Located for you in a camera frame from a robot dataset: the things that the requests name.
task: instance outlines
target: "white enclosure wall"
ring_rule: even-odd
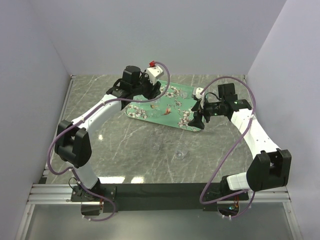
[[[320,239],[319,10],[288,0],[248,74],[259,121],[292,154],[287,187],[305,240]]]
[[[42,175],[70,76],[25,0],[0,1],[0,239]]]
[[[247,74],[286,0],[30,0],[71,74]]]

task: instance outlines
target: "marble surface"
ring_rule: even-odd
[[[97,103],[120,75],[78,75],[74,79],[63,119],[71,121]],[[172,75],[171,81],[193,87],[205,87],[217,75]],[[244,80],[243,75],[234,76]],[[218,93],[217,85],[233,83],[223,79],[209,90]],[[250,99],[247,89],[235,82],[239,99]],[[155,132],[163,143],[160,150],[150,148],[149,138]],[[90,163],[103,183],[205,183],[240,133],[224,116],[212,117],[205,129],[192,132],[129,118],[119,112],[91,139]],[[178,143],[186,144],[184,159],[175,157]],[[248,169],[251,152],[243,140],[222,166],[213,182],[222,176]],[[67,165],[54,154],[52,167],[61,171]],[[71,173],[61,176],[49,174],[47,184],[67,184]]]

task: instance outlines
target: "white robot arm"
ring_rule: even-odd
[[[127,66],[123,71],[122,78],[107,91],[97,104],[71,122],[63,120],[58,125],[57,134],[69,128],[73,123],[86,119],[74,131],[70,131],[70,133],[61,137],[57,141],[54,150],[62,160],[74,167],[80,181],[87,189],[94,188],[99,181],[89,162],[92,134],[109,118],[120,112],[129,102],[112,101],[98,108],[92,115],[90,114],[99,105],[112,99],[133,99],[137,95],[144,95],[147,99],[155,98],[160,94],[161,84],[158,79],[162,75],[163,70],[157,65],[150,66],[144,72],[141,72],[140,68],[136,66]]]
[[[208,123],[212,116],[226,116],[243,134],[251,120],[251,126],[244,135],[253,162],[247,172],[225,176],[222,180],[228,190],[248,190],[255,192],[286,186],[289,178],[291,154],[281,150],[266,134],[257,118],[252,115],[252,108],[247,100],[238,99],[233,83],[218,86],[220,101],[209,102],[203,94],[203,88],[193,90],[193,98],[197,100],[192,108],[193,120],[189,126],[204,129],[203,118]]]

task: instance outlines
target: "floral tray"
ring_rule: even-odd
[[[162,92],[167,86],[167,82],[160,82],[160,91]],[[126,106],[125,114],[130,118],[198,132],[200,129],[188,126],[188,122],[193,119],[191,108],[196,103],[192,98],[193,89],[192,86],[170,83],[168,91],[158,101],[132,102]],[[137,96],[134,99],[146,100],[143,96]]]

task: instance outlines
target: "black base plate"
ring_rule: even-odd
[[[199,197],[206,183],[124,183],[101,184],[100,193],[115,202],[118,211],[150,211],[150,210],[191,210],[217,211],[217,204],[202,205]],[[205,194],[205,201],[221,198],[235,191],[220,191],[220,183],[211,183]],[[248,193],[238,195],[240,201],[249,199]],[[233,201],[230,197],[224,201]],[[99,202],[83,189],[75,186],[71,202]],[[110,213],[113,207],[104,202],[103,212]]]

